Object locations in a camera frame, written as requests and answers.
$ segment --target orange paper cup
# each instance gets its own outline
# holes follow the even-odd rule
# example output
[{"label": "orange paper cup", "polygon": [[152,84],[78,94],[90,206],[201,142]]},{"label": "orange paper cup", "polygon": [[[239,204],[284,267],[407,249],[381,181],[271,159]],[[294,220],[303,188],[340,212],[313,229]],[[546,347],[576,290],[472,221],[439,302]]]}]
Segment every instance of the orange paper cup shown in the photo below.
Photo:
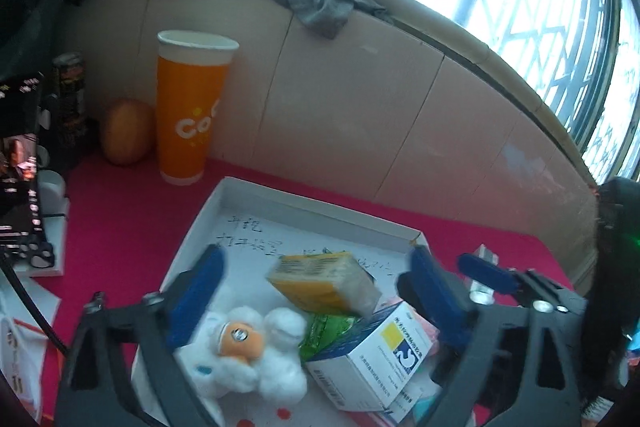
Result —
[{"label": "orange paper cup", "polygon": [[160,173],[174,185],[200,178],[236,41],[209,33],[158,33],[156,123]]}]

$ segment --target white stuffed animal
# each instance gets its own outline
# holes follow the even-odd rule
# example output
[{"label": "white stuffed animal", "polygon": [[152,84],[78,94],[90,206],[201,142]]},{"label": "white stuffed animal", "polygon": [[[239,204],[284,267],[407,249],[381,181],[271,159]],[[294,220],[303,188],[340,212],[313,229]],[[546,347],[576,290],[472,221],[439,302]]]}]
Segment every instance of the white stuffed animal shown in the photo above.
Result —
[{"label": "white stuffed animal", "polygon": [[277,407],[302,400],[306,376],[298,345],[305,331],[305,318],[288,308],[276,308],[264,318],[249,307],[228,314],[208,312],[178,359],[203,404],[223,427],[216,399],[229,391],[257,391]]}]

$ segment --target cup rim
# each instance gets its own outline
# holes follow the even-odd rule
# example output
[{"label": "cup rim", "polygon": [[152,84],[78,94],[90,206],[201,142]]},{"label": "cup rim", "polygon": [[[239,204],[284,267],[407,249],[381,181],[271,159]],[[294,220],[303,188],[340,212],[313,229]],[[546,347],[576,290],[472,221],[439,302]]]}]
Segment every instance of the cup rim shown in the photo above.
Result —
[{"label": "cup rim", "polygon": [[158,33],[161,44],[197,50],[235,51],[240,47],[235,40],[222,35],[193,30],[164,30]]}]

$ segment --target pink tablecloth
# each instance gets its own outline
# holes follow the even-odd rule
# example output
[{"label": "pink tablecloth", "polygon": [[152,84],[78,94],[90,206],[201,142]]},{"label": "pink tablecloth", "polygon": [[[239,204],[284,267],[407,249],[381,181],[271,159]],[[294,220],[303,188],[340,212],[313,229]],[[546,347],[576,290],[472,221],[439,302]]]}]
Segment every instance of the pink tablecloth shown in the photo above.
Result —
[{"label": "pink tablecloth", "polygon": [[[207,164],[202,181],[190,187],[174,187],[161,180],[154,159],[132,168],[118,168],[95,155],[82,162],[68,181],[71,213],[65,275],[38,279],[62,298],[54,327],[65,342],[71,341],[82,306],[94,292],[106,292],[109,306],[117,307],[135,303],[145,293],[158,289],[193,219],[224,176],[422,230],[434,255],[449,270],[455,269],[460,253],[474,251],[484,243],[500,256],[501,266],[532,267],[570,285],[546,247],[528,235],[387,208],[213,160]],[[43,376],[45,413],[53,413],[57,383],[58,364],[50,348]]]}]

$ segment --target small yellow package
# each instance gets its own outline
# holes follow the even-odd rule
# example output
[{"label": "small yellow package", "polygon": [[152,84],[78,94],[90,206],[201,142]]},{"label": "small yellow package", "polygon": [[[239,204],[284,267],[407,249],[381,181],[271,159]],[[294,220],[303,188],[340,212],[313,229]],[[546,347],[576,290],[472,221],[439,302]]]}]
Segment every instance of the small yellow package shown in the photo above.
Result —
[{"label": "small yellow package", "polygon": [[298,308],[327,315],[368,317],[381,295],[347,251],[285,255],[267,280]]}]

